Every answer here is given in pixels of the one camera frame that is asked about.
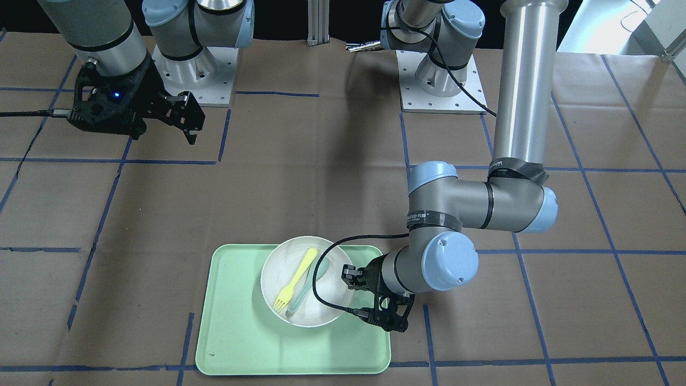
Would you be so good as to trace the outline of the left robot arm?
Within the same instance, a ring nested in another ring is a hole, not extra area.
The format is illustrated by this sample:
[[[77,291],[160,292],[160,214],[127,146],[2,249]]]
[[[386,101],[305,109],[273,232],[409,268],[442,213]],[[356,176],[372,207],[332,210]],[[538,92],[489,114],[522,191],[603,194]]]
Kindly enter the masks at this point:
[[[472,1],[387,1],[381,50],[419,54],[429,76],[417,108],[397,97],[394,176],[407,199],[400,236],[351,283],[387,298],[449,291],[478,274],[480,257],[517,256],[520,235],[549,230],[546,133],[560,16],[568,1],[490,1],[504,50],[479,50],[488,12]]]

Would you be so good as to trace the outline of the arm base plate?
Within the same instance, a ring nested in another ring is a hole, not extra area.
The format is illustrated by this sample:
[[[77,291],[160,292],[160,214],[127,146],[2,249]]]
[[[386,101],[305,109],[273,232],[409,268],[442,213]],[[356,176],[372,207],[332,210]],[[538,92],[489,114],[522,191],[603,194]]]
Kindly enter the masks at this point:
[[[480,76],[473,57],[468,66],[454,71],[457,80],[464,82],[466,94],[449,76],[448,71],[439,68],[427,54],[411,51],[396,51],[402,112],[406,113],[461,113],[480,114],[485,109],[469,98],[473,96],[482,105],[487,105]]]
[[[230,107],[240,49],[204,47],[195,58],[172,61],[159,47],[152,58],[162,77],[165,90],[172,95],[190,91],[201,107]]]

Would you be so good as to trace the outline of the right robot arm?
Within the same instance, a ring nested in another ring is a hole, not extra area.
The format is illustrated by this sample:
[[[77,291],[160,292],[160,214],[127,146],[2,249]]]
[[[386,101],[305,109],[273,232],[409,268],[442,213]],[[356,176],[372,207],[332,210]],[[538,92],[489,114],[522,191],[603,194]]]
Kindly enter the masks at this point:
[[[41,1],[83,62],[72,107],[53,112],[85,132],[137,140],[147,119],[179,129],[191,145],[205,115],[195,90],[220,78],[211,47],[249,47],[253,1],[144,1],[154,58],[124,1]]]

